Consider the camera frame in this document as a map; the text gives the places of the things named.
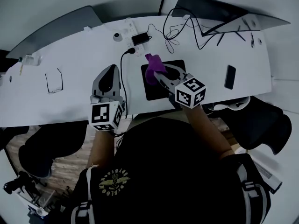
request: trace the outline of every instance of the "purple cloth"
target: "purple cloth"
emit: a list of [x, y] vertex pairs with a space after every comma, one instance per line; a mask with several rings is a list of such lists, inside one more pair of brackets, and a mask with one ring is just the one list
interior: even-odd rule
[[149, 61], [149, 66], [145, 71], [146, 82], [150, 85], [156, 85], [158, 83], [156, 77], [154, 76], [154, 71], [167, 73], [164, 64], [161, 61], [159, 55], [153, 55], [151, 53], [146, 54], [145, 58]]

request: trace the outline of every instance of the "charger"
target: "charger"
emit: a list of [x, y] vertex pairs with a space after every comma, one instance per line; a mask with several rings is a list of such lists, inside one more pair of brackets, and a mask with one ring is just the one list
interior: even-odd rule
[[149, 40], [150, 40], [150, 37], [147, 34], [147, 32], [132, 36], [132, 42], [133, 42], [134, 46], [148, 42]]

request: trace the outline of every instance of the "black office chair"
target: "black office chair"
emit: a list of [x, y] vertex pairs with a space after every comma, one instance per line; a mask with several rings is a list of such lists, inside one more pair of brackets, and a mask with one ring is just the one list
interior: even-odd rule
[[28, 173], [20, 171], [17, 178], [4, 184], [3, 189], [8, 194], [12, 194], [13, 191], [25, 186], [26, 191], [30, 194], [41, 196], [40, 192], [36, 189], [36, 183], [40, 183], [40, 181], [30, 177]]
[[7, 70], [18, 62], [18, 59], [5, 58], [9, 51], [0, 50], [0, 72], [7, 72]]
[[51, 176], [53, 160], [77, 152], [83, 145], [88, 121], [43, 125], [19, 149], [21, 166], [39, 178]]
[[5, 130], [1, 129], [0, 132], [0, 151], [6, 147], [10, 140], [20, 134], [26, 134], [29, 130], [29, 126], [21, 127], [7, 127]]
[[277, 155], [285, 146], [292, 124], [283, 111], [251, 96], [249, 104], [242, 110], [224, 109], [213, 113], [227, 124], [241, 147], [254, 149], [266, 144]]

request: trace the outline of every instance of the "white wall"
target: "white wall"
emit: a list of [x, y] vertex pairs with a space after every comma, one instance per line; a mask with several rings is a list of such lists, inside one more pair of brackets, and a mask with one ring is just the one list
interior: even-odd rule
[[87, 5], [100, 19], [159, 11], [161, 0], [0, 0], [0, 49], [11, 50], [48, 22]]
[[14, 194], [7, 194], [3, 185], [16, 178], [4, 150], [0, 151], [0, 216], [7, 224], [28, 224], [29, 210]]
[[291, 22], [291, 25], [264, 31], [271, 74], [278, 80], [273, 81], [271, 93], [258, 97], [291, 111], [284, 113], [291, 119], [292, 134], [277, 156], [265, 145], [259, 146], [253, 153], [283, 181], [280, 190], [271, 195], [272, 207], [264, 224], [292, 224], [299, 215], [299, 82], [293, 81], [299, 80], [299, 0], [221, 1], [259, 8]]

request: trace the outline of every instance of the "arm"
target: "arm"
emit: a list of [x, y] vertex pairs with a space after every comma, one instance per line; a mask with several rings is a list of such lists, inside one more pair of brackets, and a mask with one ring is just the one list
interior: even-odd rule
[[196, 134], [210, 149], [218, 154], [219, 159], [234, 154], [228, 141], [199, 106], [193, 109], [183, 106], [183, 110]]
[[97, 131], [93, 141], [87, 167], [98, 165], [99, 168], [109, 166], [114, 157], [114, 137], [107, 131]]

